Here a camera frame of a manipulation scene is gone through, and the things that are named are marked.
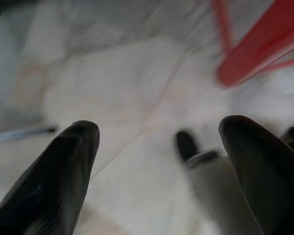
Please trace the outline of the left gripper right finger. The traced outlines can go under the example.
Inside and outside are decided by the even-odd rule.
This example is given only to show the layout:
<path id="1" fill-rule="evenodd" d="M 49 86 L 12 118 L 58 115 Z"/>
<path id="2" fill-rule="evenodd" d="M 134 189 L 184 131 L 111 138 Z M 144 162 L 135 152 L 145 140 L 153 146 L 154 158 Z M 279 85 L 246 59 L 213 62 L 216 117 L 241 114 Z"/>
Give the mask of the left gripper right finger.
<path id="1" fill-rule="evenodd" d="M 263 235 L 294 235 L 294 151 L 252 119 L 222 119 L 219 133 Z"/>

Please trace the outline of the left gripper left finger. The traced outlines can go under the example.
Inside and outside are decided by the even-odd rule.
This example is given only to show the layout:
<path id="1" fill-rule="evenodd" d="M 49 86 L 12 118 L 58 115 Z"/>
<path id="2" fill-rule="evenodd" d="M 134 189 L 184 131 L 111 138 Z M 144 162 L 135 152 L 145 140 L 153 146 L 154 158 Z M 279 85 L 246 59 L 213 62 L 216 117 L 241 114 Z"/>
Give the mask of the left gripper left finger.
<path id="1" fill-rule="evenodd" d="M 73 235 L 99 141 L 91 121 L 63 130 L 0 202 L 0 235 Z"/>

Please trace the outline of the red plastic hanger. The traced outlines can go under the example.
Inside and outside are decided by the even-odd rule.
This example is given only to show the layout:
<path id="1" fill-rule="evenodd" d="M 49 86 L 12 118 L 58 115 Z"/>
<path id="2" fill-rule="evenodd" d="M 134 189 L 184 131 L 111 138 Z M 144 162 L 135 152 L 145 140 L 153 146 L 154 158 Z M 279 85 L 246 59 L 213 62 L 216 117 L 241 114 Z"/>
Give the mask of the red plastic hanger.
<path id="1" fill-rule="evenodd" d="M 210 1 L 225 52 L 216 71 L 219 82 L 234 86 L 260 73 L 294 65 L 294 59 L 277 62 L 294 50 L 294 0 L 274 0 L 237 45 L 233 44 L 225 0 Z"/>

